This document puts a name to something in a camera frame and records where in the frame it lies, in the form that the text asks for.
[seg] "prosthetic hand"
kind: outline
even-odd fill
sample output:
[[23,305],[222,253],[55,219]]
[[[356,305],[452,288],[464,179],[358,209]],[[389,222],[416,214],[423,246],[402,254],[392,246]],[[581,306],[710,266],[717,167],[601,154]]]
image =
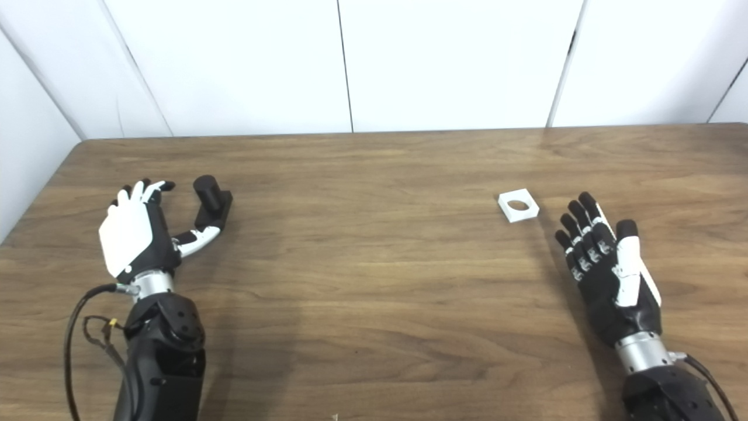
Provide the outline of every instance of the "prosthetic hand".
[[[691,356],[668,352],[660,340],[660,293],[640,257],[636,223],[622,220],[614,233],[587,192],[568,209],[574,217],[561,217],[568,234],[559,230],[556,239],[577,281],[592,330],[616,349],[628,373],[623,401],[630,418],[723,421],[705,382],[675,362],[690,363],[712,381],[708,371]],[[726,401],[716,382],[713,385]],[[726,407],[733,417],[727,401]]]
[[[197,252],[223,229],[232,196],[204,175],[193,185],[202,205],[191,231],[171,237],[161,209],[162,192],[174,183],[145,179],[125,186],[107,210],[99,238],[107,271],[117,283],[89,291],[70,317],[65,340],[65,380],[70,413],[79,420],[70,379],[70,340],[85,302],[101,292],[123,292],[134,304],[124,326],[116,319],[88,316],[86,339],[100,346],[123,372],[115,421],[194,421],[205,371],[205,334],[195,304],[174,293],[172,278],[182,257]],[[108,322],[104,342],[86,328],[90,318]],[[111,345],[113,328],[127,341],[127,362]]]

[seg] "wooden table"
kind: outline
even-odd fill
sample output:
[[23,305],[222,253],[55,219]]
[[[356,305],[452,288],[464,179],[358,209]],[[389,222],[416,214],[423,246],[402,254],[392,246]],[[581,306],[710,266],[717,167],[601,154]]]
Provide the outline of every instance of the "wooden table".
[[[582,190],[639,223],[667,345],[748,417],[748,126],[719,124],[82,143],[0,248],[4,418],[69,419],[63,329],[111,281],[97,229],[120,186],[176,181],[175,234],[206,173],[234,203],[177,272],[209,335],[202,420],[624,420],[553,240]],[[539,217],[509,224],[496,195],[523,187]],[[82,417],[110,419],[120,373],[75,338]]]

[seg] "white hand cover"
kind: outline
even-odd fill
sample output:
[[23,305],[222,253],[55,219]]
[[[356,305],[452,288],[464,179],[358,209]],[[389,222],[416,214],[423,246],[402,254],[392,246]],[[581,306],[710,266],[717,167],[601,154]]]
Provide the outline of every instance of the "white hand cover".
[[144,188],[144,182],[139,181],[130,194],[125,189],[120,190],[116,204],[109,206],[107,217],[99,227],[99,239],[106,269],[113,277],[116,278],[123,271],[129,273],[132,270],[130,263],[153,240],[145,204],[165,184],[165,181],[159,181]]

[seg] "fingertip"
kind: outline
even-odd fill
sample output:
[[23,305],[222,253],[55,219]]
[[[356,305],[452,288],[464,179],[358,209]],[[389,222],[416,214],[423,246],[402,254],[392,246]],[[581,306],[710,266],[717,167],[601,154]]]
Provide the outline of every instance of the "fingertip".
[[639,235],[639,229],[637,223],[632,219],[622,219],[616,224],[616,235],[618,240],[622,240],[626,237],[636,237]]
[[572,247],[571,238],[568,237],[568,234],[566,234],[566,231],[562,229],[556,231],[555,237],[556,237],[556,241],[558,241],[561,247],[563,247],[564,251]]
[[577,218],[577,221],[581,225],[589,225],[589,219],[587,218],[587,213],[585,212],[584,208],[582,208],[582,205],[579,204],[576,200],[572,200],[568,203],[568,209],[571,211],[571,214],[574,215],[575,218]]
[[595,200],[595,198],[592,197],[591,194],[589,194],[589,192],[580,193],[579,202],[581,202],[581,204],[585,206],[587,205],[595,206],[597,204],[597,201]]
[[579,228],[577,228],[577,221],[571,217],[568,213],[564,213],[561,216],[561,225],[568,230],[570,235],[579,235]]
[[596,201],[589,192],[582,192],[579,195],[579,202],[584,207],[584,210],[589,214],[590,219],[600,216],[600,212],[598,212],[598,201]]

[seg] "black cable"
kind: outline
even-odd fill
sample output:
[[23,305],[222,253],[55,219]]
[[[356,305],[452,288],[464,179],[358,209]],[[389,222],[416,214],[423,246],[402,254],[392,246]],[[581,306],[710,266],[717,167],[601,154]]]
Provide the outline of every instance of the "black cable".
[[696,371],[701,373],[702,376],[704,376],[711,386],[714,388],[714,390],[717,391],[717,395],[719,395],[720,399],[722,400],[722,403],[725,405],[725,409],[730,414],[730,419],[732,421],[738,421],[738,414],[735,413],[735,409],[732,407],[732,404],[730,403],[730,400],[727,398],[727,395],[725,394],[725,391],[722,390],[722,387],[717,383],[717,379],[714,378],[714,376],[711,375],[709,370],[701,364],[696,358],[692,357],[690,354],[686,354],[685,359],[683,359],[683,362],[688,364],[689,366],[692,366]]
[[73,329],[75,328],[78,316],[81,314],[83,306],[91,298],[104,293],[104,292],[115,292],[117,290],[117,284],[105,284],[99,285],[92,288],[81,297],[81,300],[76,304],[73,313],[70,314],[70,319],[67,322],[67,328],[65,329],[65,341],[62,346],[62,363],[64,366],[64,377],[65,377],[65,394],[67,395],[67,406],[70,409],[70,416],[73,421],[80,421],[81,417],[78,415],[78,407],[76,406],[76,399],[73,396],[73,363],[71,357],[71,347],[73,343]]

